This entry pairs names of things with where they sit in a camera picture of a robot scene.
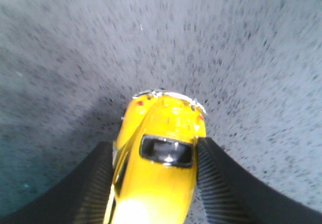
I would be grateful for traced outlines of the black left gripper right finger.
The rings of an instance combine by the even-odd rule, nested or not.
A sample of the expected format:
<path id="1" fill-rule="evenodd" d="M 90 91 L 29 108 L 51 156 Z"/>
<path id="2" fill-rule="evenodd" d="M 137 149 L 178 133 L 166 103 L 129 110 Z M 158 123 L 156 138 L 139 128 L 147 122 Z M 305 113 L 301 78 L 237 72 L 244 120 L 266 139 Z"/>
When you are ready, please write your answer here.
<path id="1" fill-rule="evenodd" d="M 266 185 L 213 139 L 197 144 L 198 187 L 209 223 L 321 223 L 321 213 Z"/>

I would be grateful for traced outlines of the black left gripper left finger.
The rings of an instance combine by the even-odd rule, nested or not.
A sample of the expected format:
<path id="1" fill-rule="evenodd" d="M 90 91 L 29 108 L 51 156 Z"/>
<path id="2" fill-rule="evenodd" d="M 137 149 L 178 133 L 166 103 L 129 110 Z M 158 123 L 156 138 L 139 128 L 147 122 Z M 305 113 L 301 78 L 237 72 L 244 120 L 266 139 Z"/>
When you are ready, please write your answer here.
<path id="1" fill-rule="evenodd" d="M 103 223 L 113 177 L 113 147 L 100 142 L 58 184 L 1 223 Z"/>

